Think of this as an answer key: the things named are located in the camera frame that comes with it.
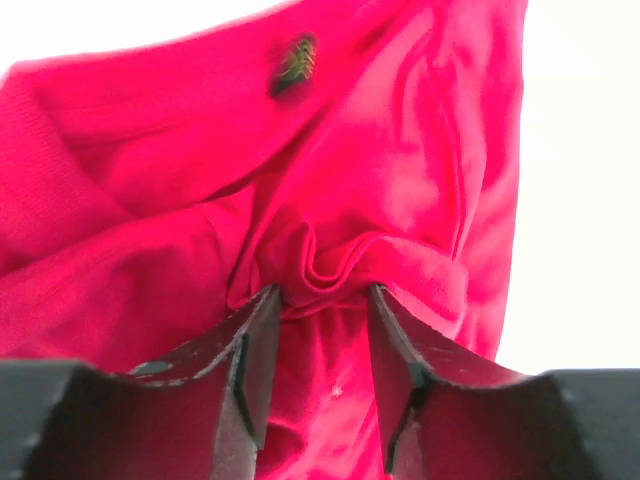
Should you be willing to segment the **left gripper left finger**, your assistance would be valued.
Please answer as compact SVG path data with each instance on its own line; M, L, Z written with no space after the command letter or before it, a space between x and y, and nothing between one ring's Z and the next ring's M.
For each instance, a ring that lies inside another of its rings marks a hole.
M127 374L74 360L1 364L5 479L251 479L265 444L281 299L264 288Z

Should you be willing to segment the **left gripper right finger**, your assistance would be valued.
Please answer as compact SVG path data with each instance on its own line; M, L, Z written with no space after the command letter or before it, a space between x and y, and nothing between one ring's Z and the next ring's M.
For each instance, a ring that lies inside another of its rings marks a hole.
M443 336L380 285L368 334L392 478L638 477L637 370L522 374Z

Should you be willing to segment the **red t shirt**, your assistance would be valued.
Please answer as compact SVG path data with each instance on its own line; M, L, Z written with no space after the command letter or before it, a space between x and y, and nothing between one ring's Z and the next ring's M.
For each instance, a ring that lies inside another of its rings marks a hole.
M1 353L120 371L284 300L261 479L384 475L385 285L493 358L518 195L523 1L302 1L1 84Z

